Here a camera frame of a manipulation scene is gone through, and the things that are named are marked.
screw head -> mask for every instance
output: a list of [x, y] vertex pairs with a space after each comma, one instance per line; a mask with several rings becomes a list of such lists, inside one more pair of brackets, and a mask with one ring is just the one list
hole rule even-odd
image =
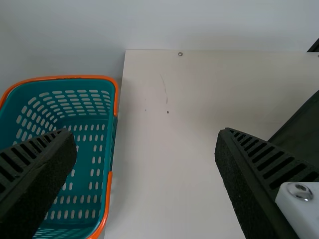
[[312, 191], [302, 183], [288, 183], [287, 190], [292, 196], [302, 201], [307, 202], [314, 198]]

basket hole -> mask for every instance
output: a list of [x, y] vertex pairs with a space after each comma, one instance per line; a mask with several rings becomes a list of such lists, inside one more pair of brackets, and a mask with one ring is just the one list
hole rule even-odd
[[53, 210], [53, 211], [51, 212], [51, 216], [50, 216], [50, 219], [51, 219], [51, 220], [54, 219], [54, 214], [55, 214], [55, 211]]
[[52, 97], [51, 96], [49, 96], [49, 97], [45, 97], [45, 98], [43, 98], [43, 101], [48, 101], [48, 100], [51, 100], [52, 99]]
[[44, 109], [41, 114], [44, 115], [47, 111], [48, 109]]
[[36, 108], [40, 103], [41, 103], [40, 101], [37, 101], [32, 107]]
[[92, 218], [95, 218], [95, 210], [92, 211]]
[[36, 113], [33, 113], [33, 115], [32, 115], [32, 117], [31, 117], [31, 119], [32, 119], [32, 120], [34, 120], [34, 119], [35, 119], [35, 117], [36, 117]]
[[55, 103], [55, 101], [49, 101], [46, 104], [49, 106], [49, 105], [54, 104], [54, 103]]
[[70, 218], [71, 218], [71, 219], [73, 219], [73, 218], [74, 218], [74, 213], [75, 213], [75, 211], [74, 211], [74, 210], [72, 210], [72, 211], [71, 211], [71, 215], [70, 215]]
[[23, 133], [22, 138], [21, 138], [22, 141], [25, 141], [25, 138], [26, 138], [27, 134], [28, 134], [27, 132]]
[[41, 93], [39, 96], [40, 96], [40, 97], [43, 97], [43, 96], [47, 96], [47, 95], [49, 95], [49, 92]]
[[89, 210], [88, 210], [88, 209], [87, 209], [87, 210], [85, 210], [84, 217], [85, 217], [85, 218], [88, 218], [88, 217], [89, 217]]
[[26, 112], [26, 109], [27, 109], [26, 106], [23, 106], [23, 108], [21, 110], [22, 114], [24, 114]]
[[30, 129], [31, 128], [32, 123], [29, 122], [28, 125], [26, 126], [26, 129]]
[[26, 116], [30, 117], [31, 114], [32, 114], [32, 110], [28, 110], [28, 112], [26, 113]]
[[36, 130], [36, 134], [39, 135], [39, 134], [40, 134], [40, 131], [41, 131], [41, 128], [39, 127], [39, 128]]
[[18, 118], [16, 118], [16, 123], [20, 123], [22, 119], [22, 116], [18, 116]]
[[59, 210], [58, 211], [58, 214], [57, 214], [57, 216], [56, 216], [56, 218], [59, 220], [59, 219], [61, 219], [61, 214], [62, 214], [62, 212]]

